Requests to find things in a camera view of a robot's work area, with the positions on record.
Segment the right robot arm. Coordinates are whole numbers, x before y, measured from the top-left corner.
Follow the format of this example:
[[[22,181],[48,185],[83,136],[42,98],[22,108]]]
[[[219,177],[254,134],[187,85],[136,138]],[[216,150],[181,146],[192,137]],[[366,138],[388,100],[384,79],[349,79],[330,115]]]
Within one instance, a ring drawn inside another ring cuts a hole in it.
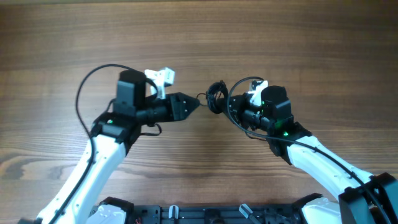
[[[294,120],[281,86],[258,85],[242,95],[221,85],[207,92],[212,112],[224,113],[250,138],[267,141],[271,151],[306,172],[336,198],[320,194],[297,201],[302,223],[397,223],[397,179],[387,172],[373,175],[327,149]]]

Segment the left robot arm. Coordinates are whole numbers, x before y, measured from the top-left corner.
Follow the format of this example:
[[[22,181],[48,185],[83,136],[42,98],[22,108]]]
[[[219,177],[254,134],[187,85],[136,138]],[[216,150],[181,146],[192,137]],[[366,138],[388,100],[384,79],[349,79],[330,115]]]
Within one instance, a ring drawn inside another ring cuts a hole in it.
[[[134,223],[134,204],[109,197],[95,202],[105,183],[144,135],[143,126],[182,121],[199,106],[184,93],[166,94],[174,71],[139,72],[127,68],[119,75],[116,97],[86,129],[89,140],[71,175],[34,223]]]

